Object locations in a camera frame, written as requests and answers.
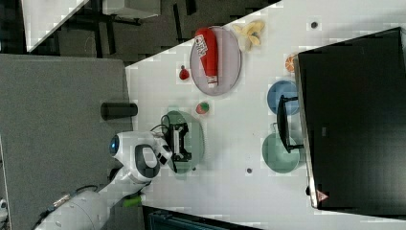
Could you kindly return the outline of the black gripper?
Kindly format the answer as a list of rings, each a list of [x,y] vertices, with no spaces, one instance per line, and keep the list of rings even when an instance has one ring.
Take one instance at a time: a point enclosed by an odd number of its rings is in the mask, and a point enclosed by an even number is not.
[[[170,124],[166,132],[166,141],[172,151],[171,159],[177,162],[189,162],[192,154],[185,149],[185,136],[189,132],[188,125]]]

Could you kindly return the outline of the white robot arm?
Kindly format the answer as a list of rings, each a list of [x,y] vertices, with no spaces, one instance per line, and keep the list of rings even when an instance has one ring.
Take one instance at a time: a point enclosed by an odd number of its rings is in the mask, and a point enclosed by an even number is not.
[[[169,124],[162,131],[126,131],[116,134],[110,144],[111,156],[122,166],[112,180],[94,192],[78,188],[48,207],[32,230],[101,230],[110,211],[126,196],[149,185],[168,162],[183,159],[187,124]]]

